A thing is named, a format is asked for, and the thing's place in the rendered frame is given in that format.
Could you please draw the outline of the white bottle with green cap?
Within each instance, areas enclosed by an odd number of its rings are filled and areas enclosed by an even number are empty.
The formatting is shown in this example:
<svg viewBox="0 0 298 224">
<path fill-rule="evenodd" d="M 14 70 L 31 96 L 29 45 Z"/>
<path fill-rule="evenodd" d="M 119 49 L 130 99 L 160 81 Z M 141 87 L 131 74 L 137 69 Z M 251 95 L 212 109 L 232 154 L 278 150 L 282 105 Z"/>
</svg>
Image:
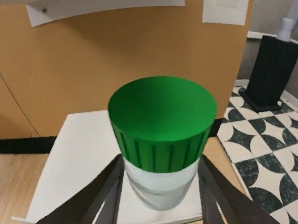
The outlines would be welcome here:
<svg viewBox="0 0 298 224">
<path fill-rule="evenodd" d="M 136 199 L 154 211 L 181 204 L 216 118 L 212 94 L 184 78 L 145 77 L 116 90 L 107 112 Z"/>
</svg>

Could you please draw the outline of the tan wooden wall panel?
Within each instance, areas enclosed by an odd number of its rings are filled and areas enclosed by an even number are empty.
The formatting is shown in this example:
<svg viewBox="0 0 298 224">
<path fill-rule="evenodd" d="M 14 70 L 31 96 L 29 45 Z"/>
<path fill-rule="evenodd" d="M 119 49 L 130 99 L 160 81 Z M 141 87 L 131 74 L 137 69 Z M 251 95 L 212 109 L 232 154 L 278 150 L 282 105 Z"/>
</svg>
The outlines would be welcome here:
<svg viewBox="0 0 298 224">
<path fill-rule="evenodd" d="M 254 0 L 36 0 L 0 5 L 0 154 L 50 153 L 69 114 L 107 110 L 145 77 L 206 88 L 217 137 Z"/>
</svg>

